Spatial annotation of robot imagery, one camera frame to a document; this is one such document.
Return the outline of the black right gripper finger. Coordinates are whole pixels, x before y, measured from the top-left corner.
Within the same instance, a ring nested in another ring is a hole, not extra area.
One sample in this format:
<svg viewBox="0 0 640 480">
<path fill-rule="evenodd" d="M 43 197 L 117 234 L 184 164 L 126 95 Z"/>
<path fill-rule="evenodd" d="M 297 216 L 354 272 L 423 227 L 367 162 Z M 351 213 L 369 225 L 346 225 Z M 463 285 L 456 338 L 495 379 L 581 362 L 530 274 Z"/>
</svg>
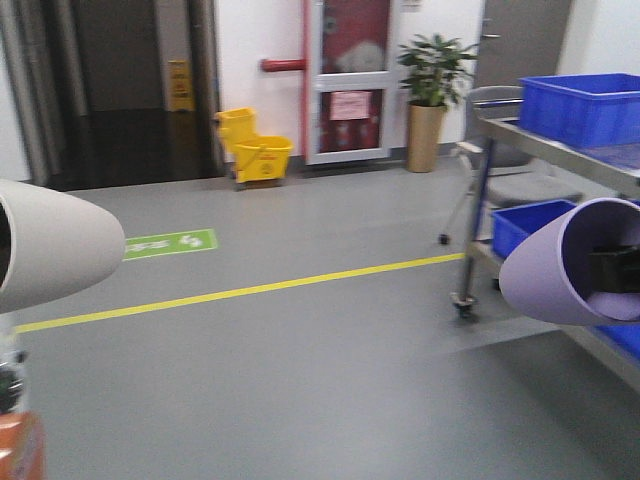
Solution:
<svg viewBox="0 0 640 480">
<path fill-rule="evenodd" d="M 639 292 L 639 245 L 596 247 L 588 259 L 593 290 Z"/>
</svg>

